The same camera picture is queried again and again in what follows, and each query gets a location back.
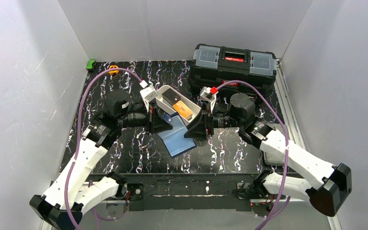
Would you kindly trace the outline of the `blue leather card holder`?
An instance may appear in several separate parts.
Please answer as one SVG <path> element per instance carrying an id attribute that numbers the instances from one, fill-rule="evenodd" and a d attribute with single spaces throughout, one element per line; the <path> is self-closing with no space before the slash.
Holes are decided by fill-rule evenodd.
<path id="1" fill-rule="evenodd" d="M 196 148 L 194 139 L 184 137 L 188 129 L 178 113 L 172 115 L 164 113 L 162 118 L 172 126 L 172 129 L 160 132 L 157 135 L 172 158 Z"/>

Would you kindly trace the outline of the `white oblong plastic tray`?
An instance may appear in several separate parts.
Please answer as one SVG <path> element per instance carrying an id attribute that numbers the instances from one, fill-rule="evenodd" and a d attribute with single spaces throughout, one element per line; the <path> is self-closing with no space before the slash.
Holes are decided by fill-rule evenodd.
<path id="1" fill-rule="evenodd" d="M 169 115 L 177 113 L 188 125 L 200 112 L 201 108 L 180 94 L 171 86 L 163 85 L 158 89 L 157 106 Z"/>

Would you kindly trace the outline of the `orange card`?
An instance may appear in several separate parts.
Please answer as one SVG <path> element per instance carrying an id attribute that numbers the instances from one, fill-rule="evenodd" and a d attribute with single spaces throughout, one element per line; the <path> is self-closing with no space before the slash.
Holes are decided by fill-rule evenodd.
<path id="1" fill-rule="evenodd" d="M 179 115 L 187 120 L 190 120 L 193 116 L 193 111 L 183 101 L 179 101 L 177 104 L 173 105 L 173 108 Z"/>

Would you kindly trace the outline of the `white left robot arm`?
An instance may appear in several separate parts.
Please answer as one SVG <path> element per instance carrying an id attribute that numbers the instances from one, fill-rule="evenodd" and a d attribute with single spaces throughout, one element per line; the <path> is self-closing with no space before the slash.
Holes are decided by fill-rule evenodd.
<path id="1" fill-rule="evenodd" d="M 81 190 L 93 168 L 121 136 L 122 129 L 144 127 L 146 133 L 171 130 L 157 106 L 155 89 L 140 91 L 142 101 L 134 101 L 125 92 L 114 92 L 103 110 L 82 133 L 73 158 L 51 186 L 34 195 L 30 206 L 37 215 L 57 230 L 75 230 L 83 215 L 102 201 L 115 196 L 128 199 L 125 176 L 110 172 L 99 182 Z"/>

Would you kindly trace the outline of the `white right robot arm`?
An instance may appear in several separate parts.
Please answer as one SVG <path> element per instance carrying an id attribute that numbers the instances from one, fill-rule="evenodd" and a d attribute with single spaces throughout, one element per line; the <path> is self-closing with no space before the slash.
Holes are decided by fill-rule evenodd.
<path id="1" fill-rule="evenodd" d="M 325 216 L 334 217 L 352 192 L 352 171 L 344 163 L 334 165 L 324 161 L 285 137 L 255 115 L 254 101 L 244 93 L 230 98 L 227 113 L 214 113 L 212 103 L 202 105 L 200 112 L 188 125 L 185 138 L 206 140 L 215 128 L 238 127 L 238 135 L 247 144 L 273 156 L 296 171 L 301 177 L 282 176 L 263 171 L 253 182 L 251 190 L 258 196 L 277 194 L 309 201 Z"/>

